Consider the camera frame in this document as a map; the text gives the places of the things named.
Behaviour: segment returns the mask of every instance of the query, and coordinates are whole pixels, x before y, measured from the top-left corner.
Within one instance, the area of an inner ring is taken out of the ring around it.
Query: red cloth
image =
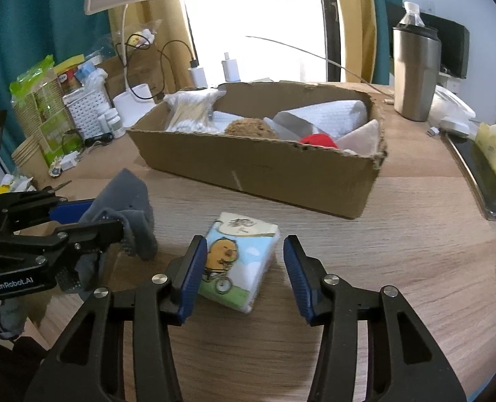
[[[310,134],[303,138],[300,143],[305,143],[307,145],[317,145],[320,147],[337,148],[334,140],[330,138],[327,134]]]

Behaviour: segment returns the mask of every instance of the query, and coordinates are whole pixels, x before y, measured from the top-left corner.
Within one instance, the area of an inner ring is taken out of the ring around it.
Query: window
[[[200,65],[209,85],[224,82],[221,61],[238,61],[242,81],[326,81],[324,60],[267,37],[326,56],[322,0],[185,0]]]

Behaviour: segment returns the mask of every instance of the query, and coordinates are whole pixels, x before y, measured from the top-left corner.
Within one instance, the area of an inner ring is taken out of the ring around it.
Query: brown sponge
[[[225,134],[250,138],[279,139],[278,135],[265,121],[257,118],[244,118],[233,121],[226,127]]]

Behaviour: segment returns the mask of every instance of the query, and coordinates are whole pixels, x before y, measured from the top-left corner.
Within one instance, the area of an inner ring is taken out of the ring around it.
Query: cartoon chick illustration
[[[236,241],[226,237],[216,240],[207,253],[203,279],[209,281],[211,278],[227,272],[237,258]]]

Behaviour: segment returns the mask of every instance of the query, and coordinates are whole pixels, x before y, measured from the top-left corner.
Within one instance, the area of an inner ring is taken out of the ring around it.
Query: white storage basket
[[[103,104],[108,104],[111,107],[107,91],[104,87],[93,90],[77,99],[72,99],[67,104],[67,108],[69,108],[76,127],[81,129],[85,139],[102,134],[99,121],[97,120],[97,110]]]

